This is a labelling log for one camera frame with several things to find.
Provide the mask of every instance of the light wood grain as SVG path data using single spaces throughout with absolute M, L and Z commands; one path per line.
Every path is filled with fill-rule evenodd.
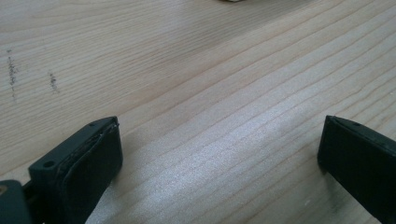
M 0 176 L 120 119 L 88 223 L 376 223 L 316 155 L 325 115 L 396 133 L 394 0 L 1 0 Z

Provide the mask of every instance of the table top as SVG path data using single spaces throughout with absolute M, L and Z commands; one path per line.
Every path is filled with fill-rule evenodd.
M 317 164 L 326 115 L 395 139 L 394 0 L 2 0 L 0 176 L 118 116 L 88 223 L 376 223 Z

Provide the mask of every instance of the black plastic part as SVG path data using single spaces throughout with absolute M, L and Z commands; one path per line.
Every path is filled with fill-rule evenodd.
M 354 121 L 328 116 L 318 164 L 380 222 L 396 223 L 396 142 Z
M 0 181 L 0 223 L 32 223 L 21 183 L 16 180 Z
M 36 161 L 29 173 L 45 222 L 84 223 L 121 166 L 116 117 L 86 125 Z

